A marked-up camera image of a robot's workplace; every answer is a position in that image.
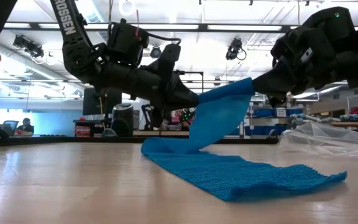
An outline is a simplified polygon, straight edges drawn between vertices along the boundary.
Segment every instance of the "plastic bag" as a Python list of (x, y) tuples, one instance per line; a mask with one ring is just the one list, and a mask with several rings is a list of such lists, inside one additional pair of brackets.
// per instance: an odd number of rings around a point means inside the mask
[(287, 130), (280, 139), (280, 150), (301, 151), (320, 156), (358, 157), (358, 132), (328, 124), (307, 122)]

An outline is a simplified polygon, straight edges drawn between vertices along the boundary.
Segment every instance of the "computer monitor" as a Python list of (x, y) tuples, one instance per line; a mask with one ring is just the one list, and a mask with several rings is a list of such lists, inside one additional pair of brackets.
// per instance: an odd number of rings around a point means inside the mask
[[(108, 97), (103, 103), (103, 114), (112, 113), (112, 109), (122, 101), (122, 93), (116, 89), (108, 89)], [(101, 114), (99, 93), (94, 88), (87, 88), (84, 91), (83, 115)]]

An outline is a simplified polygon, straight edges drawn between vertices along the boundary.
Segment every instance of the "blue towel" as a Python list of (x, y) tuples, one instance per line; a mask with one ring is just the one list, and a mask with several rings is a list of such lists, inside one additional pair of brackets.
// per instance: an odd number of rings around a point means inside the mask
[(147, 139), (142, 145), (143, 155), (225, 201), (235, 201), (253, 190), (306, 192), (346, 178), (346, 172), (325, 176), (304, 165), (274, 167), (239, 156), (199, 152), (237, 127), (253, 94), (248, 78), (200, 95), (189, 138)]

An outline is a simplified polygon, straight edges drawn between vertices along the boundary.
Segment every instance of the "workbench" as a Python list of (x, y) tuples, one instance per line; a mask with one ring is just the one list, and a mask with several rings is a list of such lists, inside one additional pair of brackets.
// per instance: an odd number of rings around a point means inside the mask
[(227, 203), (160, 168), (141, 144), (65, 142), (0, 147), (0, 223), (356, 223), (358, 159), (214, 144), (212, 153), (275, 166), (306, 164), (344, 183), (309, 195)]

